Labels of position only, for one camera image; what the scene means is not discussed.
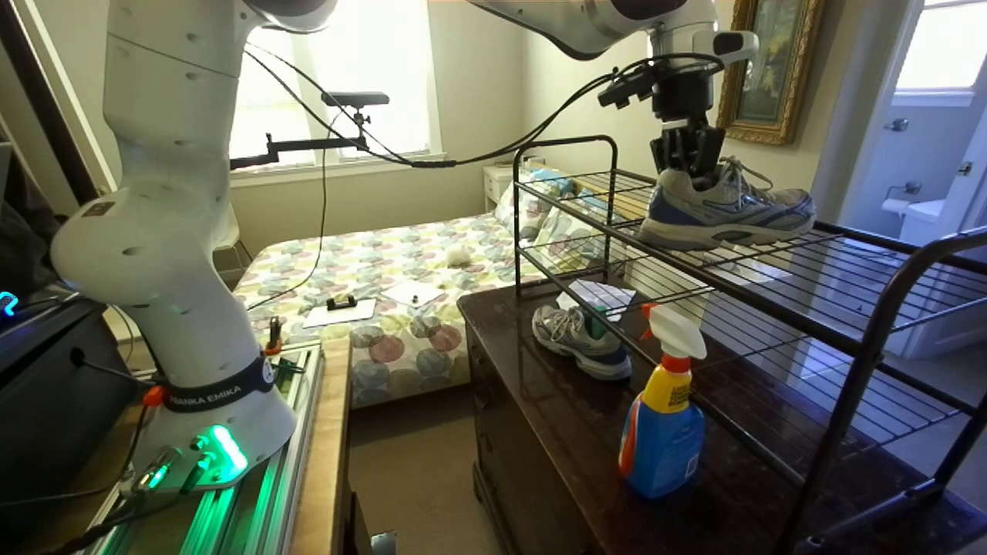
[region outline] spray bottle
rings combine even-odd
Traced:
[[[688,402],[690,362],[707,357],[701,322],[655,306],[652,333],[661,363],[627,413],[616,467],[642,496],[658,500],[693,479],[703,449],[703,411]]]

